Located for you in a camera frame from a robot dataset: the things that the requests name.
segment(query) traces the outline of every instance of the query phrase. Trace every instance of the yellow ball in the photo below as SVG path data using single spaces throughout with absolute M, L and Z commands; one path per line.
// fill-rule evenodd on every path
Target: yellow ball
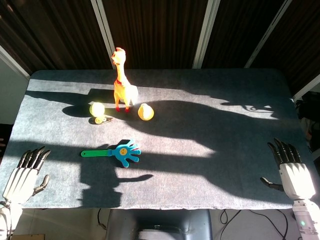
M 139 117 L 144 121 L 149 121 L 155 115 L 154 110 L 146 103 L 142 103 L 138 109 Z
M 105 114 L 105 106 L 100 102 L 95 102 L 90 106 L 90 113 L 94 117 L 100 117 Z

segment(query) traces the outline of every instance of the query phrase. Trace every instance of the green handle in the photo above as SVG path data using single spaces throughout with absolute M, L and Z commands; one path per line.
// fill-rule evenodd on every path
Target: green handle
M 81 152 L 82 157 L 110 157 L 112 156 L 112 150 L 86 150 Z

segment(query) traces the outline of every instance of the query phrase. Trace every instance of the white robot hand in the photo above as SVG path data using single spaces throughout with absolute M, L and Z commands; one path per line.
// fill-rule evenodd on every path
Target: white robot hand
M 320 209 L 310 198 L 316 193 L 307 166 L 301 162 L 297 149 L 274 139 L 277 148 L 270 142 L 275 162 L 278 166 L 282 184 L 269 182 L 261 177 L 269 188 L 283 191 L 293 200 L 293 212 L 303 240 L 320 240 Z
M 270 142 L 268 146 L 272 150 L 275 162 L 279 169 L 282 185 L 269 182 L 261 177 L 261 181 L 269 188 L 284 191 L 292 200 L 310 199 L 315 193 L 308 168 L 301 162 L 297 149 L 291 144 L 274 139 L 278 149 Z
M 35 187 L 38 173 L 51 152 L 44 151 L 44 148 L 26 151 L 10 175 L 2 195 L 5 201 L 0 202 L 0 240 L 9 238 L 15 230 L 22 214 L 22 204 L 48 185 L 49 175 L 46 175 L 42 184 Z

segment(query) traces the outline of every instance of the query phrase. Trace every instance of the tennis ball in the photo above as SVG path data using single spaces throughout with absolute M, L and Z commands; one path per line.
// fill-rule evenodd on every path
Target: tennis ball
M 100 117 L 105 114 L 105 106 L 100 102 L 95 102 L 90 106 L 90 113 L 94 117 Z

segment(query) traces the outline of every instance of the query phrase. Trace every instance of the robot finger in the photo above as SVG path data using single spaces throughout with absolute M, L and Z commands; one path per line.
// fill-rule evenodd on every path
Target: robot finger
M 26 168 L 32 158 L 32 155 L 34 154 L 34 151 L 30 151 L 26 156 L 25 156 L 25 160 L 22 164 L 22 168 Z
M 271 189 L 275 189 L 278 190 L 280 192 L 284 192 L 284 186 L 282 184 L 276 184 L 273 182 L 268 181 L 268 179 L 266 179 L 265 177 L 260 177 L 261 182 L 266 185 L 267 187 L 271 188 Z
M 291 144 L 289 144 L 289 148 L 291 149 L 291 152 L 293 153 L 294 161 L 298 164 L 302 164 L 298 150 Z
M 32 194 L 32 196 L 34 196 L 34 195 L 40 193 L 41 191 L 45 190 L 45 188 L 47 187 L 48 183 L 49 183 L 49 175 L 45 175 L 44 178 L 43 178 L 43 182 L 41 183 L 41 185 L 38 186 L 38 187 L 35 187 L 35 188 L 33 189 L 33 194 Z
M 50 153 L 51 153 L 51 150 L 47 150 L 47 151 L 41 153 L 40 156 L 38 157 L 38 159 L 36 160 L 33 168 L 37 169 L 39 172 L 42 168 L 42 165 L 44 164 L 44 161 L 46 160 L 46 158 L 48 157 L 48 155 Z
M 17 168 L 21 168 L 21 167 L 22 167 L 22 165 L 24 164 L 24 162 L 25 162 L 25 160 L 26 160 L 26 157 L 27 157 L 27 155 L 30 153 L 30 151 L 31 151 L 31 150 L 28 150 L 28 151 L 26 151 L 24 154 L 22 154 L 22 156 L 21 156 L 21 158 L 20 158 L 20 161 L 19 161 L 19 163 L 18 163 Z
M 288 144 L 285 144 L 284 142 L 282 142 L 282 145 L 284 146 L 285 148 L 285 151 L 286 151 L 286 155 L 288 157 L 288 160 L 290 163 L 294 163 L 296 160 L 295 160 L 295 157 L 294 157 L 294 154 L 291 150 L 291 148 L 289 147 Z
M 272 153 L 273 153 L 273 156 L 274 156 L 274 159 L 275 159 L 275 163 L 278 167 L 278 169 L 280 169 L 280 164 L 282 164 L 282 159 L 281 159 L 281 156 L 280 156 L 280 153 L 278 152 L 277 148 L 271 143 L 271 142 L 268 142 L 267 143 L 269 148 L 271 149 Z
M 274 139 L 276 145 L 278 146 L 278 149 L 279 149 L 279 153 L 280 153 L 280 156 L 281 156 L 281 159 L 284 163 L 289 163 L 289 159 L 288 159 L 288 156 L 287 156 L 287 152 L 286 152 L 286 149 L 285 149 L 285 143 L 280 141 L 279 139 L 275 138 Z
M 29 161 L 27 168 L 30 168 L 30 169 L 34 168 L 36 161 L 38 160 L 40 154 L 44 151 L 44 149 L 45 149 L 45 146 L 40 147 L 39 149 L 36 149 L 33 151 L 32 158 Z

